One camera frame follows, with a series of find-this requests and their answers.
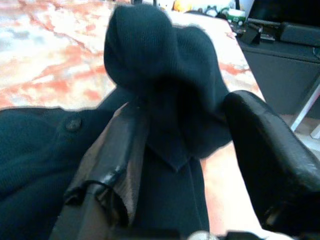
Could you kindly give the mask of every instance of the orange object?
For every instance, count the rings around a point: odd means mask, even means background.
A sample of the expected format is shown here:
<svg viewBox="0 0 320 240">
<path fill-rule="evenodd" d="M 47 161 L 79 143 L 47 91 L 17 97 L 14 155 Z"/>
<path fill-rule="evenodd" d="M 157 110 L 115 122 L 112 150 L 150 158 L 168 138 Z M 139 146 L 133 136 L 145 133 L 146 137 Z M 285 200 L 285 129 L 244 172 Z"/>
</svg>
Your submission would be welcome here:
<svg viewBox="0 0 320 240">
<path fill-rule="evenodd" d="M 186 0 L 176 0 L 173 5 L 173 10 L 185 13 L 192 9 L 192 4 Z"/>
</svg>

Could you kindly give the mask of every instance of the dark green sweater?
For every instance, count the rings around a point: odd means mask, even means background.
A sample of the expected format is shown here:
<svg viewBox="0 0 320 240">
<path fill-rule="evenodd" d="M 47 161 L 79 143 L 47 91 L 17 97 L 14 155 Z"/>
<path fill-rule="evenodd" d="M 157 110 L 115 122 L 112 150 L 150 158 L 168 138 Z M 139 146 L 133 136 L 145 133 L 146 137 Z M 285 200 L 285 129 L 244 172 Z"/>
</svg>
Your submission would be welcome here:
<svg viewBox="0 0 320 240">
<path fill-rule="evenodd" d="M 231 139 L 221 108 L 228 91 L 209 37 L 172 27 L 152 6 L 121 6 L 104 63 L 118 87 L 96 110 L 0 112 L 1 240 L 48 238 L 82 156 L 136 96 L 152 120 L 133 227 L 209 230 L 199 158 Z"/>
</svg>

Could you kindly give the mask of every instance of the black monitor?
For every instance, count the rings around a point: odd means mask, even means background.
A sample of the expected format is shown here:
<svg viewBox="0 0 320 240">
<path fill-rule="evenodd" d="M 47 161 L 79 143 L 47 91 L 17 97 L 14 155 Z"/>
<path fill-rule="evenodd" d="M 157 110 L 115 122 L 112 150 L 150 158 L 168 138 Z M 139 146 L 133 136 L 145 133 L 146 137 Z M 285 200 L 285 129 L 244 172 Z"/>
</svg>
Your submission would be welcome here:
<svg viewBox="0 0 320 240">
<path fill-rule="evenodd" d="M 272 25 L 290 22 L 320 27 L 320 0 L 255 0 L 248 21 Z"/>
</svg>

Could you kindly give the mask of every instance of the marble surface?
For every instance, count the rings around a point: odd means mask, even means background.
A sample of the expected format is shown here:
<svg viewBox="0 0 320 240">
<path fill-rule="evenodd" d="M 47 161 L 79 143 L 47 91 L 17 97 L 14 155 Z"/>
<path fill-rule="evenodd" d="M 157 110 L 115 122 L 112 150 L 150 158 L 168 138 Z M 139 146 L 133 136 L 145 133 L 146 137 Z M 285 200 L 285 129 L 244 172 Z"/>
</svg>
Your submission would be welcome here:
<svg viewBox="0 0 320 240">
<path fill-rule="evenodd" d="M 1 0 L 0 109 L 95 108 L 115 87 L 103 62 L 115 6 L 102 0 Z M 226 21 L 168 15 L 175 25 L 197 25 L 210 36 L 230 91 L 248 90 L 263 98 Z M 223 234 L 259 228 L 233 145 L 201 163 L 210 230 Z"/>
</svg>

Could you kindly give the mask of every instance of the dark green fabric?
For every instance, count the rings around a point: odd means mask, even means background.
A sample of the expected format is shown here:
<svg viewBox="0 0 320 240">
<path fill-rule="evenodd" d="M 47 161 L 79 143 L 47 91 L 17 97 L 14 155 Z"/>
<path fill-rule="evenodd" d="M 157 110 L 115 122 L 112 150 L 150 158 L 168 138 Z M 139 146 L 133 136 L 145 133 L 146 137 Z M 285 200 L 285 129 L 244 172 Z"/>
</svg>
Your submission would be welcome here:
<svg viewBox="0 0 320 240">
<path fill-rule="evenodd" d="M 173 27 L 147 4 L 119 6 L 106 33 L 104 65 L 118 86 L 148 102 L 151 147 L 174 169 L 231 140 L 222 109 L 228 90 L 214 46 L 199 28 Z"/>
<path fill-rule="evenodd" d="M 83 154 L 132 97 L 119 88 L 96 110 L 0 111 L 1 240 L 48 238 Z M 66 123 L 78 118 L 81 128 L 67 131 Z M 184 235 L 209 230 L 199 161 L 176 172 L 147 148 L 136 214 L 134 227 L 178 229 Z"/>
<path fill-rule="evenodd" d="M 222 110 L 228 91 L 209 37 L 172 27 L 152 6 L 119 7 L 104 63 L 117 89 L 96 110 L 0 112 L 1 240 L 48 237 L 82 156 L 114 111 L 137 96 L 152 119 L 133 226 L 185 236 L 209 230 L 199 158 L 231 139 Z M 79 119 L 78 130 L 66 129 Z"/>
</svg>

